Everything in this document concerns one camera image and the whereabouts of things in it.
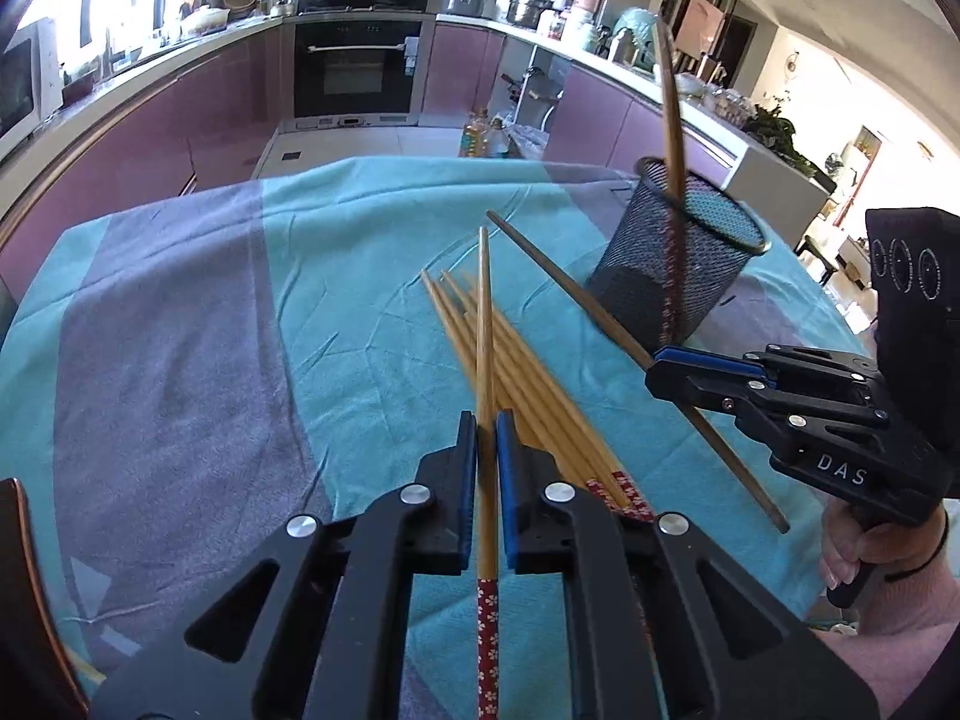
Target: black wristband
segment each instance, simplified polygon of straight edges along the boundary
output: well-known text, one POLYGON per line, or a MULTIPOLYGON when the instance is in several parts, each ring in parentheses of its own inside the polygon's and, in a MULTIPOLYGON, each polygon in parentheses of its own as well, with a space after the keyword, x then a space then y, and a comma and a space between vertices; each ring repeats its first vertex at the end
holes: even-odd
POLYGON ((940 552, 944 551, 944 546, 947 545, 947 537, 950 535, 950 518, 949 515, 944 512, 944 534, 940 536, 940 543, 937 544, 937 548, 933 550, 933 554, 929 557, 929 560, 918 568, 911 568, 909 571, 896 571, 893 574, 887 574, 884 578, 887 583, 892 583, 893 581, 900 581, 902 579, 909 579, 910 577, 919 574, 920 571, 923 571, 931 562, 937 559, 937 556, 940 555, 940 552))

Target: oven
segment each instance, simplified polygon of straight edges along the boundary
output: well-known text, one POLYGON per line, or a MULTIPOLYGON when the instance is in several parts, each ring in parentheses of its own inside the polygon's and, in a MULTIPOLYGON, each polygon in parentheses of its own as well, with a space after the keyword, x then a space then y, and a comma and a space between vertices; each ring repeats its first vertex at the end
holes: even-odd
POLYGON ((426 71, 416 61, 422 30, 416 17, 298 23, 295 129, 416 124, 426 71))

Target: oven door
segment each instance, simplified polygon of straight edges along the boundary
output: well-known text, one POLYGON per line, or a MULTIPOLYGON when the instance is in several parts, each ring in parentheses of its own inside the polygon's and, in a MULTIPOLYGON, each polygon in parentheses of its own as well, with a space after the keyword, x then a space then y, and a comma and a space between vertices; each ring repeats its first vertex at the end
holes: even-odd
POLYGON ((294 116, 410 113, 421 22, 296 25, 294 116))

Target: mesh pen holder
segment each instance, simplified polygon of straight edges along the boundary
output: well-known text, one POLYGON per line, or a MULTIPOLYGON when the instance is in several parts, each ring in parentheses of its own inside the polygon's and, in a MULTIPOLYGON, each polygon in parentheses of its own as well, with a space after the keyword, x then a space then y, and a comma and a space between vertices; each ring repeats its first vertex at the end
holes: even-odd
POLYGON ((683 223, 683 279, 675 295, 674 337, 683 343, 700 325, 751 257, 770 247, 763 229, 742 203, 695 172, 686 175, 686 205, 668 193, 666 165, 647 157, 640 181, 586 287, 649 351, 664 338, 668 234, 674 209, 683 223))

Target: silver rivet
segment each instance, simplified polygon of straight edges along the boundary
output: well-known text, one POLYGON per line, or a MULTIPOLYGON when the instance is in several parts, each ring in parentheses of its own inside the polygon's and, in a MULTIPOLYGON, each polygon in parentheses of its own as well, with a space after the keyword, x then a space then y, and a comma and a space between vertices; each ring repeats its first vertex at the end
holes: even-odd
POLYGON ((430 488, 424 485, 406 485, 400 490, 400 500, 411 506, 419 503, 426 503, 430 499, 430 488))
POLYGON ((572 485, 568 485, 566 482, 554 482, 551 485, 546 485, 544 490, 544 495, 548 501, 553 501, 554 503, 566 503, 573 500, 573 496, 577 494, 577 491, 574 490, 572 485))
POLYGON ((664 514, 659 526, 667 536, 683 536, 690 530, 690 522, 683 514, 664 514))
POLYGON ((293 538, 306 538, 313 536, 317 530, 317 520, 309 514, 300 514, 287 523, 287 535, 293 538))

